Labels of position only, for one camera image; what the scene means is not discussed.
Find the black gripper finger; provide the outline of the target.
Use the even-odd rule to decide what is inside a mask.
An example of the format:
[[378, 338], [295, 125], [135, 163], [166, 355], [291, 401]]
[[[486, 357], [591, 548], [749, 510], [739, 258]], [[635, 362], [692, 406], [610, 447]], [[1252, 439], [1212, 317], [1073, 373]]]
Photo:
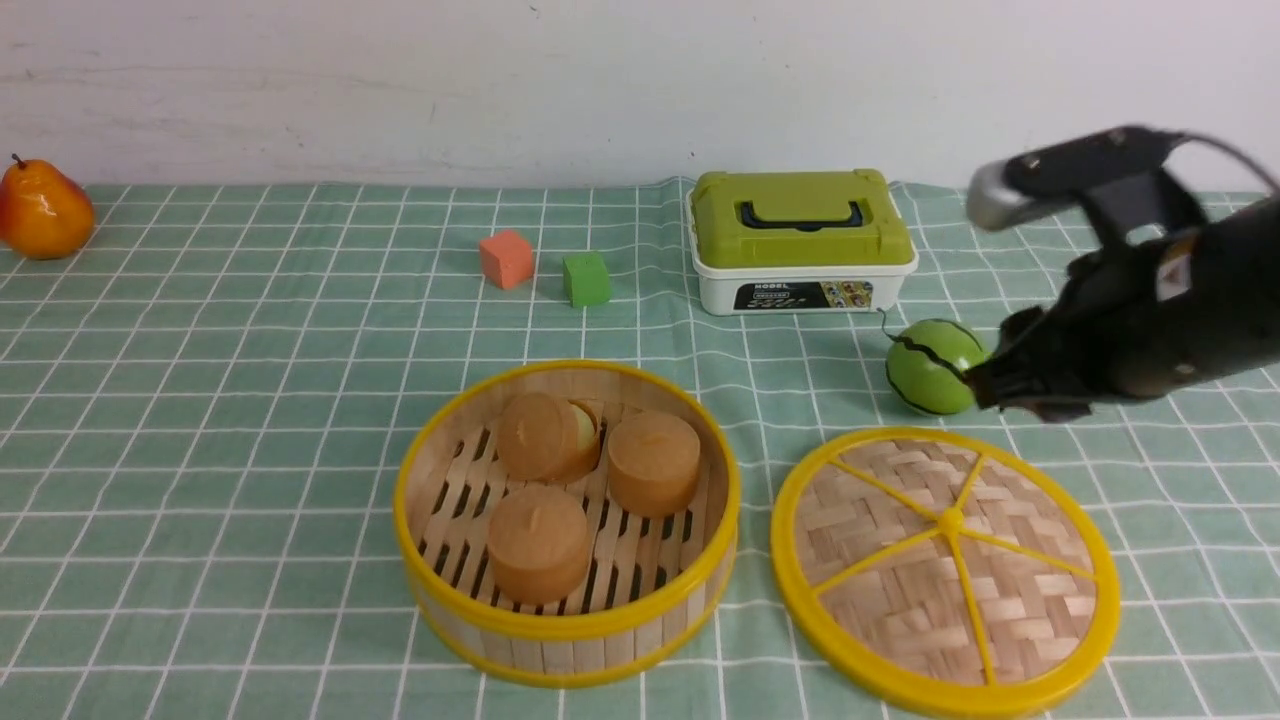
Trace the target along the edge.
[[1012, 392], [1012, 370], [1002, 354], [992, 354], [986, 360], [965, 369], [963, 382], [970, 389], [978, 409], [1000, 409], [1002, 411], [1009, 405]]

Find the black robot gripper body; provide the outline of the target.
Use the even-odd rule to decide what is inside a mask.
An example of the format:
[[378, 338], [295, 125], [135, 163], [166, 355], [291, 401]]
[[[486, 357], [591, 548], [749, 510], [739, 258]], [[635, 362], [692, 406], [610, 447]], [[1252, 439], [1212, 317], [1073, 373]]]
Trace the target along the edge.
[[1069, 266], [1000, 327], [1000, 405], [1070, 421], [1277, 363], [1277, 200]]

